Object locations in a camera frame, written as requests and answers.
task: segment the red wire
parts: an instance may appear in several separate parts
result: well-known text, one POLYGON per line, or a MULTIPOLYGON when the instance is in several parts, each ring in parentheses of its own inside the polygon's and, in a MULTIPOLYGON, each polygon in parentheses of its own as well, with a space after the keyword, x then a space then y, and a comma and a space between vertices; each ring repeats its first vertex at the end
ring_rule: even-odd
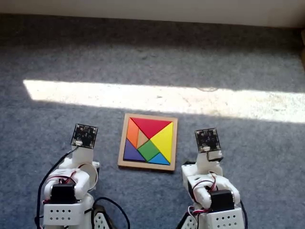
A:
POLYGON ((75 180, 73 180, 71 177, 68 177, 68 176, 52 176, 50 177, 48 180, 52 179, 52 178, 66 178, 67 180, 70 179, 71 181, 74 182, 74 184, 76 184, 75 180))
MULTIPOLYGON (((212 177, 214 178, 214 182, 213 182, 213 184, 212 184, 212 186, 210 187, 210 190, 209 190, 208 192, 212 191, 212 190, 214 189, 214 187, 216 186, 216 177, 214 177, 213 174, 212 174, 212 177)), ((199 181, 198 183, 196 183, 196 184, 194 185, 194 187, 193 187, 193 189, 192 189, 192 192, 193 192, 194 200, 195 200, 196 203, 198 203, 198 202, 197 202, 196 196, 195 196, 195 194, 194 194, 194 189, 195 189, 195 187, 196 187, 197 185, 199 185, 199 184, 201 184, 201 183, 203 183, 203 182, 207 182, 207 181, 208 181, 208 182, 212 182, 212 181, 210 181, 210 180, 201 180, 201 181, 199 181)))
POLYGON ((76 171, 74 171, 73 173, 71 173, 71 176, 65 180, 65 184, 68 183, 69 180, 72 180, 72 176, 76 173, 76 171))

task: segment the circuit board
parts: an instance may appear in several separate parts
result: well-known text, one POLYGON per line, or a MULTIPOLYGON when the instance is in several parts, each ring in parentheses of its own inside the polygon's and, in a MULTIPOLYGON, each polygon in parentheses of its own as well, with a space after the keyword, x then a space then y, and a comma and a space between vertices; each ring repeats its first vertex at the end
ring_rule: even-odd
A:
POLYGON ((220 150, 220 143, 216 128, 196 130, 195 136, 199 153, 220 150))
POLYGON ((76 124, 71 145, 76 146, 77 141, 82 141, 81 147, 93 149, 97 131, 98 128, 96 126, 76 124))

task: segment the purple triangle piece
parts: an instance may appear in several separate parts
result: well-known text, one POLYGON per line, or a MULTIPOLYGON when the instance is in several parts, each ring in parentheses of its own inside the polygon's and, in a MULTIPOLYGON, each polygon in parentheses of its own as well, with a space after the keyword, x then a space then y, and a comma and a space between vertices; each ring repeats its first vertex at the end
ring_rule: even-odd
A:
POLYGON ((126 139, 125 150, 124 150, 124 161, 145 161, 139 151, 134 148, 128 139, 126 139))

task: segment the tangram piece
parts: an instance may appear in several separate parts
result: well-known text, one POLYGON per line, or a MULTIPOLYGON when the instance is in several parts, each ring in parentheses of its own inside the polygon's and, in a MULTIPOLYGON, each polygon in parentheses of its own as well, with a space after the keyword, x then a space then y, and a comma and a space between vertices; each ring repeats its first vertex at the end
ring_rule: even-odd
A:
POLYGON ((175 170, 177 118, 125 114, 118 165, 175 170))

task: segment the gray carpet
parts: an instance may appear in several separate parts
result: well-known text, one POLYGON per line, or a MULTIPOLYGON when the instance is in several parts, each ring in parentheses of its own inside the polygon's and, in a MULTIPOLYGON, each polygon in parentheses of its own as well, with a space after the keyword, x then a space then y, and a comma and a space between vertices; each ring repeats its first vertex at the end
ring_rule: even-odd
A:
MULTIPOLYGON (((133 229, 175 228, 191 204, 180 165, 196 158, 194 130, 208 127, 218 129, 224 173, 241 193, 249 228, 305 227, 305 124, 289 114, 291 109, 302 114, 305 101, 282 111, 274 108, 266 119, 242 118, 188 112, 187 107, 163 113, 149 104, 145 110, 35 100, 24 84, 40 80, 302 95, 299 31, 22 15, 1 15, 0 27, 1 228, 34 227, 39 182, 69 150, 75 123, 100 128, 95 158, 102 167, 93 194, 117 201, 133 229), (126 112, 179 119, 174 173, 117 167, 126 112), (273 121, 278 112, 287 121, 273 121)), ((266 111, 259 112, 264 116, 266 111)), ((125 228, 118 210, 105 205, 117 227, 125 228)))

